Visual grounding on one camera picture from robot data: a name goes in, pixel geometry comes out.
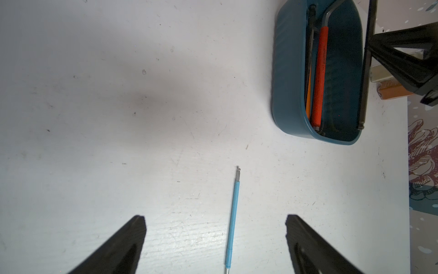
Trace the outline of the red hex key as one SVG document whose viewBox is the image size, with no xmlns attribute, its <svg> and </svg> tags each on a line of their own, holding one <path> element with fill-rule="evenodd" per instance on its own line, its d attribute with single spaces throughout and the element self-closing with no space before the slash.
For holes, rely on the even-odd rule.
<svg viewBox="0 0 438 274">
<path fill-rule="evenodd" d="M 320 131 L 322 125 L 323 93 L 325 87 L 326 57 L 329 35 L 329 19 L 333 12 L 344 3 L 344 0 L 334 1 L 325 11 L 322 27 L 319 33 L 317 63 L 315 69 L 314 98 L 311 111 L 311 125 L 315 131 Z"/>
</svg>

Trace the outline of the short black hex key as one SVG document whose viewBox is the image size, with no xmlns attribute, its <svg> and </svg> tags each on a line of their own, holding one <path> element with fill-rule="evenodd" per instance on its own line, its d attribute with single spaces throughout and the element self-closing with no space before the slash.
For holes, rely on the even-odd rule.
<svg viewBox="0 0 438 274">
<path fill-rule="evenodd" d="M 365 47 L 364 47 L 363 65 L 362 65 L 360 105 L 358 111 L 358 124 L 357 124 L 358 130 L 363 130 L 365 128 L 368 88 L 370 82 L 370 66 L 372 59 L 372 53 L 369 51 L 369 44 L 371 38 L 375 33 L 377 8 L 378 8 L 378 0 L 370 0 L 368 7 L 367 28 L 366 28 Z"/>
</svg>

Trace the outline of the long black hex key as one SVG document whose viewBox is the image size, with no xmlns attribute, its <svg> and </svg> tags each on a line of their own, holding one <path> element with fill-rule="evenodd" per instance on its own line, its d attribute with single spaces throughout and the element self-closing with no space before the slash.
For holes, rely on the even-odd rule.
<svg viewBox="0 0 438 274">
<path fill-rule="evenodd" d="M 312 64 L 314 25 L 316 19 L 316 5 L 312 4 L 308 8 L 308 24 L 306 28 L 306 56 L 305 56 L 305 102 L 309 99 L 309 83 Z"/>
</svg>

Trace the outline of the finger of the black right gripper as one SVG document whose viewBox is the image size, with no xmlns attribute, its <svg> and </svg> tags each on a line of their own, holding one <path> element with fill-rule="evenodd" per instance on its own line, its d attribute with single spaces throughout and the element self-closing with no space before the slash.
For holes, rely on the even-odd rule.
<svg viewBox="0 0 438 274">
<path fill-rule="evenodd" d="M 438 24 L 374 34 L 367 50 L 409 92 L 438 94 Z"/>
</svg>

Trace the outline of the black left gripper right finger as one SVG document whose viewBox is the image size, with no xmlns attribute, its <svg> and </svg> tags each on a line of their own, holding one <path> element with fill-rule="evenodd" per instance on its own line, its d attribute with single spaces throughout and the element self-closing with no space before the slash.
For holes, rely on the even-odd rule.
<svg viewBox="0 0 438 274">
<path fill-rule="evenodd" d="M 351 264 L 298 215 L 287 216 L 286 228 L 286 240 L 295 273 L 361 273 L 361 270 Z"/>
</svg>

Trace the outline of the orange hex key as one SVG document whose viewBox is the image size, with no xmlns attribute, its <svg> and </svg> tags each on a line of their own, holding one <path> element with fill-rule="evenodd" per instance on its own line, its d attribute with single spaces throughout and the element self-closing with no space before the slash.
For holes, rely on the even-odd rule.
<svg viewBox="0 0 438 274">
<path fill-rule="evenodd" d="M 309 73 L 308 73 L 305 110 L 306 110 L 307 118 L 310 119 L 310 117 L 311 117 L 311 71 L 309 71 Z"/>
</svg>

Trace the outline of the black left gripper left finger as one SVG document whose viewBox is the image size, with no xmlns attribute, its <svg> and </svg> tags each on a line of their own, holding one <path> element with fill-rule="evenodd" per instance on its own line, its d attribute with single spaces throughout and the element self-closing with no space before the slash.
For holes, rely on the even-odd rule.
<svg viewBox="0 0 438 274">
<path fill-rule="evenodd" d="M 72 274 L 134 274 L 147 233 L 145 217 L 135 215 Z"/>
</svg>

